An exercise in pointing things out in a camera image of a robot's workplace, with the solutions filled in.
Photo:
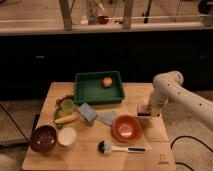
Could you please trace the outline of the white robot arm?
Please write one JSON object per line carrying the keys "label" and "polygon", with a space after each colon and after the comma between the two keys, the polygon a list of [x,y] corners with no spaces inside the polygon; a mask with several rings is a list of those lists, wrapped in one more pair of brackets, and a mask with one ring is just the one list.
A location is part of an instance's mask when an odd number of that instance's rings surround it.
{"label": "white robot arm", "polygon": [[153,78],[154,89],[148,104],[154,109],[162,108],[172,99],[194,114],[213,131],[213,102],[182,87],[184,78],[178,71],[158,74]]}

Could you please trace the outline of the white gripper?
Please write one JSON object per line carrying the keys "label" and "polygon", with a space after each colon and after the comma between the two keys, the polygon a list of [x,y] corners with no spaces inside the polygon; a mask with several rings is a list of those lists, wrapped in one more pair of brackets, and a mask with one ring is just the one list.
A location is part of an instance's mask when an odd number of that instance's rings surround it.
{"label": "white gripper", "polygon": [[160,90],[153,90],[148,100],[148,106],[151,109],[152,117],[159,117],[161,115],[161,108],[168,102],[168,97]]}

